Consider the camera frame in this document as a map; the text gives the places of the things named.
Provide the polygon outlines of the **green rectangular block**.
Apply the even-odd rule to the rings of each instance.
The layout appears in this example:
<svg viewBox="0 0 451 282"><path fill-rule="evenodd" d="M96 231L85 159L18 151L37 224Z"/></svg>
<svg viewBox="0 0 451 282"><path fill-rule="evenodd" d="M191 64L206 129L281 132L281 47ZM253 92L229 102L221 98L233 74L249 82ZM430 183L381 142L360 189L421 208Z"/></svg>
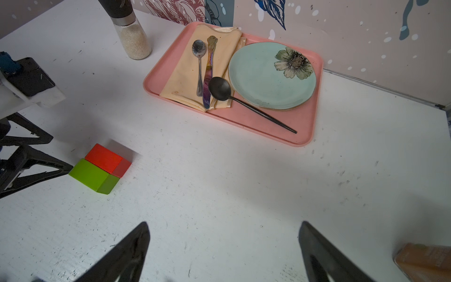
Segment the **green rectangular block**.
<svg viewBox="0 0 451 282"><path fill-rule="evenodd" d="M78 180L97 193L108 195L119 178L102 170L85 159L81 159L69 172L69 176Z"/></svg>

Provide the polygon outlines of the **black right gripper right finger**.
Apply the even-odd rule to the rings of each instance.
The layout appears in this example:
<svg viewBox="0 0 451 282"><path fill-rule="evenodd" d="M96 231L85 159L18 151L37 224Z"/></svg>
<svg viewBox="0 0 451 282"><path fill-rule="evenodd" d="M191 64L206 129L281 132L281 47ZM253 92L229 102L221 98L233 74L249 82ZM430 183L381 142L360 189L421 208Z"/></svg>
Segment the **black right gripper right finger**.
<svg viewBox="0 0 451 282"><path fill-rule="evenodd" d="M302 222L298 241L310 282L373 281L309 222Z"/></svg>

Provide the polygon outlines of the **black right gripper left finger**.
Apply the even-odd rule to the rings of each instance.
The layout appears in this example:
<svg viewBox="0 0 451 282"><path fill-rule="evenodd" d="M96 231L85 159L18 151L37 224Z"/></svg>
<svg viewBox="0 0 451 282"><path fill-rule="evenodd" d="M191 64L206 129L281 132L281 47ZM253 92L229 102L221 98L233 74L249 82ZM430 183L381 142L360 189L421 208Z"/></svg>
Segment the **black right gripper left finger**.
<svg viewBox="0 0 451 282"><path fill-rule="evenodd" d="M142 222L77 281L138 282L149 243L149 227L146 222Z"/></svg>

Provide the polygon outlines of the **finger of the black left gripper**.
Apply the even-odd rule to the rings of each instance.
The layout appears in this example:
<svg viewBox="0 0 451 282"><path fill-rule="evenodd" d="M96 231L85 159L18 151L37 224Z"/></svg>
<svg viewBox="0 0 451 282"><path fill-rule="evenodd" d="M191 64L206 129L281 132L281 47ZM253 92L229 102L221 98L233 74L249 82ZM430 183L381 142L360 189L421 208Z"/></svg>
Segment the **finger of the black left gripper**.
<svg viewBox="0 0 451 282"><path fill-rule="evenodd" d="M21 174L35 165L54 168L51 172L33 175ZM1 198L10 196L35 184L67 175L74 167L53 156L36 150L29 145L21 145L7 160L1 160Z"/></svg>
<svg viewBox="0 0 451 282"><path fill-rule="evenodd" d="M26 130L27 136L14 136L9 132L12 128L11 123L16 124ZM3 146L21 146L21 145L43 145L53 140L53 136L27 120L21 114L14 113L1 119L1 147Z"/></svg>

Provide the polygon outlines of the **red rectangular block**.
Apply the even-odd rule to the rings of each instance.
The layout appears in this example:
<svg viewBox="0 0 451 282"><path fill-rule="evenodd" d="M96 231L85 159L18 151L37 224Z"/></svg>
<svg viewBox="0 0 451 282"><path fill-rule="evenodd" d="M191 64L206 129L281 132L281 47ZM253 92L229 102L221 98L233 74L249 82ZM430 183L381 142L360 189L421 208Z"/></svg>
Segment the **red rectangular block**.
<svg viewBox="0 0 451 282"><path fill-rule="evenodd" d="M129 160L98 143L89 151L85 159L118 178L122 178L132 165Z"/></svg>

